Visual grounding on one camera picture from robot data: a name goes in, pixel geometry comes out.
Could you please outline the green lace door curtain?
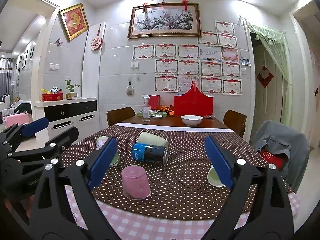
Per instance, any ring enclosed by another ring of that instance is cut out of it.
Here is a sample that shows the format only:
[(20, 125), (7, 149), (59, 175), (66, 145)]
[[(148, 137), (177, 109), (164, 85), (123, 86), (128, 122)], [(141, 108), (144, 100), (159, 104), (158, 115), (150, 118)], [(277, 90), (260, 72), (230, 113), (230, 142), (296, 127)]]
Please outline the green lace door curtain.
[(243, 22), (247, 25), (247, 29), (250, 33), (255, 33), (258, 39), (262, 42), (263, 46), (269, 53), (274, 64), (280, 71), (283, 79), (286, 81), (287, 86), (285, 89), (285, 107), (281, 119), (281, 123), (290, 126), (291, 114), (292, 114), (292, 74), (290, 64), (290, 54), (287, 45), (285, 32), (277, 29), (270, 28), (266, 25), (258, 26), (247, 19), (243, 18)]

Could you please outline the white ceramic bowl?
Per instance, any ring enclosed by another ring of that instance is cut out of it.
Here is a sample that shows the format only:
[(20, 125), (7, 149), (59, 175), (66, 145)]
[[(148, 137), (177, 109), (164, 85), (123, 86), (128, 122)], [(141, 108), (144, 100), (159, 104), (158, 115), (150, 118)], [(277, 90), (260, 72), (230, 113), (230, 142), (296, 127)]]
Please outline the white ceramic bowl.
[(198, 115), (183, 115), (181, 116), (181, 120), (186, 126), (196, 127), (202, 122), (203, 117)]

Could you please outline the white paper cup green inside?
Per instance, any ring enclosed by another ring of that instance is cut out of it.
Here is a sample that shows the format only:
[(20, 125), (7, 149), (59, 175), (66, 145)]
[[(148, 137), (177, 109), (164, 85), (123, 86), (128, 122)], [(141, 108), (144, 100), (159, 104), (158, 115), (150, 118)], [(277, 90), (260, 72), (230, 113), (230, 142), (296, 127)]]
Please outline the white paper cup green inside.
[(219, 176), (217, 175), (216, 170), (214, 169), (213, 165), (211, 165), (208, 173), (207, 173), (207, 180), (210, 185), (214, 187), (224, 187), (225, 185), (221, 183)]

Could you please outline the right brown wooden chair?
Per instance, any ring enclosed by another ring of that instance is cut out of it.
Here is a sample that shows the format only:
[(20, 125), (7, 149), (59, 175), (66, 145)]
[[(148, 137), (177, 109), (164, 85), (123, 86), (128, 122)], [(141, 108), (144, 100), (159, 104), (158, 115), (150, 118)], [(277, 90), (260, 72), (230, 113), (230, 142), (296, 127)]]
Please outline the right brown wooden chair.
[(233, 130), (240, 137), (244, 136), (246, 120), (246, 115), (233, 110), (228, 110), (223, 117), (224, 125)]

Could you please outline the cream ceramic cup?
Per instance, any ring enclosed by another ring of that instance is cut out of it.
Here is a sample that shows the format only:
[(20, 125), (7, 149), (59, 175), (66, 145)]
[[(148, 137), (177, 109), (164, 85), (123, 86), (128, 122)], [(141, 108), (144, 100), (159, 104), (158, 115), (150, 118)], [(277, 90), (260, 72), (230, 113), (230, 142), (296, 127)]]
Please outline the cream ceramic cup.
[(148, 132), (142, 132), (139, 135), (137, 142), (141, 144), (162, 146), (162, 147), (168, 147), (169, 145), (167, 140)]

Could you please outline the left brown wooden chair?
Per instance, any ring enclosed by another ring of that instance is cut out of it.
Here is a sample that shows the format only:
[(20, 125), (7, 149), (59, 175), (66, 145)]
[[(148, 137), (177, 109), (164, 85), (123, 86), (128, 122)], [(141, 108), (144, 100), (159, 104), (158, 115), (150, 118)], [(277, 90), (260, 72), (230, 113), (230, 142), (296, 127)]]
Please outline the left brown wooden chair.
[(131, 107), (110, 110), (106, 113), (107, 123), (109, 126), (112, 126), (135, 116), (135, 114), (135, 111)]

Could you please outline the white black sideboard cabinet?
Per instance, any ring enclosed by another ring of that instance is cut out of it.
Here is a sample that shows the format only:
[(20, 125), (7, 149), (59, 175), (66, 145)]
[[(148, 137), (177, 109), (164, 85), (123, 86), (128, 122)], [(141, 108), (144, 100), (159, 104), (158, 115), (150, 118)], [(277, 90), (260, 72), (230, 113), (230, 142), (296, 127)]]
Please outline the white black sideboard cabinet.
[(79, 98), (59, 101), (35, 101), (32, 105), (33, 120), (46, 118), (48, 127), (36, 133), (38, 145), (76, 127), (79, 142), (100, 130), (97, 98)]

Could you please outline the green flat box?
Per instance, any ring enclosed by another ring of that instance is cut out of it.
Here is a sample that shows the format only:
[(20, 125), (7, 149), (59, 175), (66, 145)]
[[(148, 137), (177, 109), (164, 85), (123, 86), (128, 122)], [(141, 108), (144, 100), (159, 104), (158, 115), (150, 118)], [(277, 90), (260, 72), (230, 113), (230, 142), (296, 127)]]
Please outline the green flat box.
[[(137, 114), (138, 116), (143, 116), (143, 111), (138, 112)], [(163, 111), (155, 111), (155, 110), (151, 110), (150, 111), (150, 116), (162, 116), (162, 117), (167, 117), (168, 116), (168, 112), (163, 112)]]

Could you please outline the pink cup green inside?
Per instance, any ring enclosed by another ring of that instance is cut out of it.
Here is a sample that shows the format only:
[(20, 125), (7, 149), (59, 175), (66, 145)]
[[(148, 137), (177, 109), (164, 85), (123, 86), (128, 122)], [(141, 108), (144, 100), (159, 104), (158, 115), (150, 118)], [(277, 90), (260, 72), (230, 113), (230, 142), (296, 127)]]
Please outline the pink cup green inside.
[(101, 166), (116, 166), (120, 161), (117, 140), (114, 137), (101, 136), (96, 140), (97, 150), (102, 149), (102, 153), (97, 163)]

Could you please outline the pink translucent plastic cup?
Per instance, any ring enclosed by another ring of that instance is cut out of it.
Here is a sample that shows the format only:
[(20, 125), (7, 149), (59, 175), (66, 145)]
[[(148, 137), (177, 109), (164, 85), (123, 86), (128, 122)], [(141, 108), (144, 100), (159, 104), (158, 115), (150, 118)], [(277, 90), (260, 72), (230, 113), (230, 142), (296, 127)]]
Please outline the pink translucent plastic cup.
[(151, 195), (146, 170), (138, 165), (127, 166), (121, 171), (123, 194), (132, 200), (142, 200)]

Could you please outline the pink suitcase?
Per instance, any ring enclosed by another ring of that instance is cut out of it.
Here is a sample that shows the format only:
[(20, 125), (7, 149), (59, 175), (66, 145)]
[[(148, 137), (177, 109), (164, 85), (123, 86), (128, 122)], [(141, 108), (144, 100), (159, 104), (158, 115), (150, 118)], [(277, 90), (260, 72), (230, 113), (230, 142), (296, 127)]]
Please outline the pink suitcase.
[(3, 119), (3, 124), (5, 125), (6, 128), (10, 127), (13, 124), (25, 124), (29, 123), (29, 114), (28, 113), (18, 113), (18, 114), (13, 114), (9, 116), (5, 116)]

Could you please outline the round red wall ornament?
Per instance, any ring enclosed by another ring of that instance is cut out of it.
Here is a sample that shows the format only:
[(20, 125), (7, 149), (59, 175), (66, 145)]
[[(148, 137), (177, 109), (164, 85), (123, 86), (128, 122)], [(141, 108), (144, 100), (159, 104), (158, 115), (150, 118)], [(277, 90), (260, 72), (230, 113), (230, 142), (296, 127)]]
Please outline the round red wall ornament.
[(99, 24), (99, 29), (98, 29), (96, 37), (93, 38), (93, 40), (91, 42), (91, 49), (92, 50), (98, 50), (103, 43), (103, 38), (100, 36), (100, 32), (101, 32), (101, 24)]

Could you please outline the clear spray bottle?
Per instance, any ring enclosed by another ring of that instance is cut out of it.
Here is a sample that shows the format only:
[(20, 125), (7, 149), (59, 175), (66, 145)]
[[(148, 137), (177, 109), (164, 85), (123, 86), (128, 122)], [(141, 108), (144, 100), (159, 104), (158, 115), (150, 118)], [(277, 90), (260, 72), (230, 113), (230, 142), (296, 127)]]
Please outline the clear spray bottle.
[(144, 105), (143, 105), (143, 113), (142, 113), (142, 119), (143, 121), (150, 121), (151, 120), (151, 106), (149, 104), (150, 97), (148, 95), (143, 95), (144, 99)]

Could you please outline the hanging wall brush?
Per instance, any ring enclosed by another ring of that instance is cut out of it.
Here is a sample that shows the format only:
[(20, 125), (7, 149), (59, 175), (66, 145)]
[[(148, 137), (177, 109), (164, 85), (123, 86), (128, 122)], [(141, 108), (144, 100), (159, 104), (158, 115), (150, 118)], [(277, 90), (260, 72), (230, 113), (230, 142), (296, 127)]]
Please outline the hanging wall brush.
[(126, 94), (127, 94), (127, 96), (134, 96), (134, 94), (135, 94), (135, 89), (131, 85), (131, 79), (129, 79), (129, 85), (128, 85), (127, 89), (126, 89)]

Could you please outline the framed blossom painting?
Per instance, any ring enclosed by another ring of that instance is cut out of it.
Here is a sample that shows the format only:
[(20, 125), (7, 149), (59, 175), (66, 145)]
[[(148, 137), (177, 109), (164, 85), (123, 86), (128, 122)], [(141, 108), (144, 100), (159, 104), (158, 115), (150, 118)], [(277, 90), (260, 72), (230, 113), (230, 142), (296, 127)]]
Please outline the framed blossom painting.
[(132, 8), (127, 38), (201, 37), (200, 8), (197, 3), (144, 3)]

